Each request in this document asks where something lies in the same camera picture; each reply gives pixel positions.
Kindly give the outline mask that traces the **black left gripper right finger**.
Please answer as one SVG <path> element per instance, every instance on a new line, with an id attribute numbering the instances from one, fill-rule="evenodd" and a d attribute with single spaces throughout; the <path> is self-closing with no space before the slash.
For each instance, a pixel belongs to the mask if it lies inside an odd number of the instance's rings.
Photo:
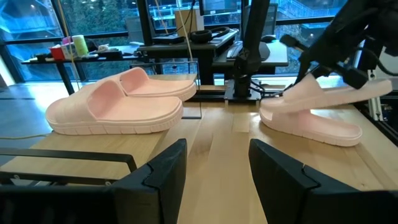
<path id="1" fill-rule="evenodd" d="M 268 224 L 386 224 L 385 192 L 360 191 L 259 139 L 249 161 Z"/>

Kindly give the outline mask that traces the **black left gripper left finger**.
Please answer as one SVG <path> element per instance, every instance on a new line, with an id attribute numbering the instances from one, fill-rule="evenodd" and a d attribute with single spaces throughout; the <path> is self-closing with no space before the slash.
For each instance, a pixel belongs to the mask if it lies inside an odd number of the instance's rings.
<path id="1" fill-rule="evenodd" d="M 112 185 L 117 224 L 177 224 L 187 170 L 187 140 L 178 139 Z"/>

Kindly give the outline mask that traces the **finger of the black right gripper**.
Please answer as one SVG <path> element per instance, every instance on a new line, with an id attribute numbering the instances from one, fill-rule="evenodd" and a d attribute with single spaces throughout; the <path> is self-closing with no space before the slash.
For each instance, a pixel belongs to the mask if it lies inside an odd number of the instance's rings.
<path id="1" fill-rule="evenodd" d="M 313 43 L 309 47 L 307 47 L 306 45 L 304 45 L 298 39 L 296 39 L 295 37 L 292 37 L 291 35 L 285 34 L 280 38 L 280 42 L 282 42 L 287 47 L 291 47 L 291 48 L 301 51 L 301 55 L 298 58 L 298 60 L 300 62 L 300 68 L 299 68 L 298 76 L 297 76 L 297 79 L 296 79 L 294 85 L 297 85 L 300 82 L 304 81 L 305 79 L 307 79 L 307 77 L 313 79 L 313 81 L 312 81 L 313 84 L 315 84 L 317 82 L 316 77 L 314 77 L 313 74 L 308 75 L 308 69 L 311 66 L 311 62 L 313 61 L 313 59 L 311 59 L 309 56 L 310 48 L 312 48 L 317 41 L 318 41 L 318 39 L 315 39 L 313 41 Z"/>
<path id="2" fill-rule="evenodd" d="M 354 89 L 362 88 L 368 82 L 368 76 L 362 71 L 350 64 L 344 62 L 323 62 L 323 67 L 326 69 L 325 76 L 330 74 L 339 75 L 345 84 Z"/>

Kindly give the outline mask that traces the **pink rubber slide sandal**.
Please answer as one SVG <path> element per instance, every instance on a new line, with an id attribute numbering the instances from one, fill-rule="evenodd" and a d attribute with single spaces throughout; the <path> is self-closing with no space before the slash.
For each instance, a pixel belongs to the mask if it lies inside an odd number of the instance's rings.
<path id="1" fill-rule="evenodd" d="M 355 146 L 363 134 L 363 130 L 355 124 L 315 115 L 310 110 L 273 113 L 261 108 L 259 116 L 273 130 L 335 146 Z"/>
<path id="2" fill-rule="evenodd" d="M 293 113 L 302 110 L 344 105 L 386 95 L 392 91 L 390 80 L 371 80 L 360 89 L 351 86 L 321 88 L 313 75 L 283 92 L 281 97 L 264 98 L 261 109 L 271 113 Z"/>
<path id="3" fill-rule="evenodd" d="M 182 116 L 179 98 L 127 96 L 112 80 L 85 86 L 54 101 L 45 112 L 56 133 L 72 136 L 157 133 L 176 125 Z"/>
<path id="4" fill-rule="evenodd" d="M 101 79 L 116 82 L 127 96 L 133 97 L 165 97 L 175 96 L 181 101 L 187 101 L 195 95 L 197 87 L 196 73 L 182 75 L 148 75 L 141 67 L 135 67 L 124 72 Z"/>

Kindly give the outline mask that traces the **black keyboard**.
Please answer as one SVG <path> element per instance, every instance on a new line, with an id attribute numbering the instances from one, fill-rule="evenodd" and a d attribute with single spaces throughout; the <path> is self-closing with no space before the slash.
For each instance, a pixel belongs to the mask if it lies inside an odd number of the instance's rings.
<path id="1" fill-rule="evenodd" d="M 243 43 L 241 41 L 235 42 L 227 51 L 226 60 L 233 61 L 239 55 L 243 49 Z"/>

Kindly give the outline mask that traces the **black desk with pole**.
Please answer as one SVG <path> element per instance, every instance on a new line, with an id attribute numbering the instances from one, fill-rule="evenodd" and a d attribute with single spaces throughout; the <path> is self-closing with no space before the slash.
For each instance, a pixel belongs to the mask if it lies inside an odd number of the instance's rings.
<path id="1" fill-rule="evenodd" d="M 214 84 L 214 74 L 211 66 L 214 60 L 233 44 L 237 33 L 238 32 L 233 29 L 226 35 L 214 38 L 206 44 L 190 44 L 192 56 L 197 59 L 198 62 L 198 72 L 200 74 L 201 84 Z M 172 45 L 156 44 L 140 46 L 137 51 L 140 51 L 145 56 L 154 59 L 190 57 L 188 44 L 185 42 Z"/>

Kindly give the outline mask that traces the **computer monitor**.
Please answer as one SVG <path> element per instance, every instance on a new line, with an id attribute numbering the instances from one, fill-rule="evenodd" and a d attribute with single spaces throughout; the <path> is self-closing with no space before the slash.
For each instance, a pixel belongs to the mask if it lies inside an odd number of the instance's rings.
<path id="1" fill-rule="evenodd" d="M 241 11 L 241 3 L 238 0 L 198 0 L 198 2 L 202 16 Z"/>

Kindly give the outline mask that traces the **black headphones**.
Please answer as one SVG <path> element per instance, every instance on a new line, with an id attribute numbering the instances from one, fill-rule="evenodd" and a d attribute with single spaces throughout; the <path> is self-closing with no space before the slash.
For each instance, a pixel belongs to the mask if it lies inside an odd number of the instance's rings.
<path id="1" fill-rule="evenodd" d="M 229 27 L 198 30 L 190 33 L 190 40 L 195 44 L 205 44 L 214 38 L 222 37 L 230 32 Z"/>

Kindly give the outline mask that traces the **cardboard box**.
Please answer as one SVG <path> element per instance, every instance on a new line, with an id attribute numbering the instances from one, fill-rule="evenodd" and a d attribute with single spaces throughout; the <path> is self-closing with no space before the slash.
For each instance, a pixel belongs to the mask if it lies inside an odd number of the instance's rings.
<path id="1" fill-rule="evenodd" d="M 185 30 L 188 34 L 193 31 L 205 29 L 204 18 L 200 15 L 199 9 L 181 9 L 180 11 L 175 9 L 174 16 L 176 29 L 179 36 L 182 36 L 184 33 L 182 25 L 183 22 L 185 23 Z"/>

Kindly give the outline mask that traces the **black power adapter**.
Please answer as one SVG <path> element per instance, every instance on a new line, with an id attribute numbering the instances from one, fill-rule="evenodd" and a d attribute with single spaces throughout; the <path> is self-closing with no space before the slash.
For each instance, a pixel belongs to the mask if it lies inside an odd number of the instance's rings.
<path id="1" fill-rule="evenodd" d="M 184 37 L 177 35 L 160 35 L 152 39 L 153 44 L 172 45 L 179 44 L 185 41 Z"/>

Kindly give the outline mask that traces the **long black side table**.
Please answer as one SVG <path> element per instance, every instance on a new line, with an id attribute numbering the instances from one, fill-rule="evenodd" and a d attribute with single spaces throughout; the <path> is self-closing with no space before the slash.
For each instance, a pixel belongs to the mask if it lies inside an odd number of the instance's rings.
<path id="1" fill-rule="evenodd" d="M 72 87 L 72 83 L 69 75 L 67 74 L 66 68 L 64 66 L 65 63 L 86 63 L 86 62 L 113 62 L 113 61 L 140 61 L 144 63 L 148 63 L 149 59 L 145 58 L 141 53 L 136 52 L 136 48 L 134 48 L 134 53 L 123 52 L 121 51 L 120 56 L 108 56 L 106 53 L 100 53 L 98 56 L 89 56 L 86 58 L 76 58 L 76 59 L 64 59 L 64 60 L 55 60 L 53 58 L 49 58 L 48 60 L 39 60 L 37 58 L 31 58 L 29 60 L 22 61 L 23 65 L 35 65 L 35 64 L 55 64 L 57 70 L 62 78 L 62 82 L 67 89 L 69 95 L 73 94 L 74 88 Z"/>

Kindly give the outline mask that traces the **yellow-green roll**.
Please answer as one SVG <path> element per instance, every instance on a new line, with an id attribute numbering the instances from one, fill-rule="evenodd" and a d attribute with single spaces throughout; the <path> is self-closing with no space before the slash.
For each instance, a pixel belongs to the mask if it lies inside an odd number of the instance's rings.
<path id="1" fill-rule="evenodd" d="M 89 54 L 87 44 L 83 35 L 74 35 L 72 37 L 73 43 L 75 45 L 75 50 L 79 57 Z"/>

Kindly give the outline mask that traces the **black pole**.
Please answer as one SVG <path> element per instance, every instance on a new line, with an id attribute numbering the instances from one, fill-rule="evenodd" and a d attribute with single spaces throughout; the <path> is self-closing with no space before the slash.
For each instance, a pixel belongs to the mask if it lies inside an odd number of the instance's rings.
<path id="1" fill-rule="evenodd" d="M 154 28 L 152 18 L 149 14 L 147 0 L 136 0 L 139 17 L 141 20 L 141 29 L 144 39 L 144 45 L 152 45 L 154 37 Z"/>

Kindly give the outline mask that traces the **red box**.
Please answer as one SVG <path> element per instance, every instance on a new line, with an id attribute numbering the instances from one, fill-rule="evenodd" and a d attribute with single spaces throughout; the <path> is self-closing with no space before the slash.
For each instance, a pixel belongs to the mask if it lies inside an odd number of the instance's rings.
<path id="1" fill-rule="evenodd" d="M 61 45 L 55 45 L 49 48 L 50 53 L 54 60 L 65 60 L 65 56 Z"/>

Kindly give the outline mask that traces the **silver aluminium frame post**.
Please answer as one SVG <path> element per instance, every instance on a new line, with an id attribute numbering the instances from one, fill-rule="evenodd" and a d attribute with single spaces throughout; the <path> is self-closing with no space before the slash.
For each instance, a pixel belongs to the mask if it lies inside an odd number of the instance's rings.
<path id="1" fill-rule="evenodd" d="M 368 78 L 372 84 L 379 84 L 379 81 L 376 79 L 376 75 L 373 73 L 373 70 L 368 70 Z M 377 96 L 375 98 L 371 98 L 368 101 L 369 113 L 373 120 L 375 121 L 384 121 L 384 117 L 382 114 L 381 102 L 380 98 Z"/>

